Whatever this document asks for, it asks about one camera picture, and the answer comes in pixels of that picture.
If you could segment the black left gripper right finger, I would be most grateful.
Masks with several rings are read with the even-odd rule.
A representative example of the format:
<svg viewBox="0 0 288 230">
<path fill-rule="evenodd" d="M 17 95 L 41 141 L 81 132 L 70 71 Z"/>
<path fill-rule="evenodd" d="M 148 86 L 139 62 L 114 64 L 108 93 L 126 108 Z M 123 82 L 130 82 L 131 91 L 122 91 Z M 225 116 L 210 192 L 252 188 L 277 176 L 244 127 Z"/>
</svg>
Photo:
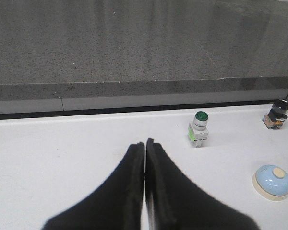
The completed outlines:
<svg viewBox="0 0 288 230">
<path fill-rule="evenodd" d="M 247 215 L 194 184 L 161 144 L 146 143 L 145 196 L 152 230 L 257 230 Z"/>
</svg>

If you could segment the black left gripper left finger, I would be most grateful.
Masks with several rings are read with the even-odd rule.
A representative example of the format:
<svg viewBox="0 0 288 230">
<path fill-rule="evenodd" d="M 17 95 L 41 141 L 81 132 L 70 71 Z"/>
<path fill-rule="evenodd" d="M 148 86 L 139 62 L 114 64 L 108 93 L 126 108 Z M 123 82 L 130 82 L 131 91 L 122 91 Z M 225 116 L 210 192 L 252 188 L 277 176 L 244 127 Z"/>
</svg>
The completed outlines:
<svg viewBox="0 0 288 230">
<path fill-rule="evenodd" d="M 49 219 L 45 230 L 139 230 L 144 193 L 144 144 L 131 144 L 93 193 Z"/>
</svg>

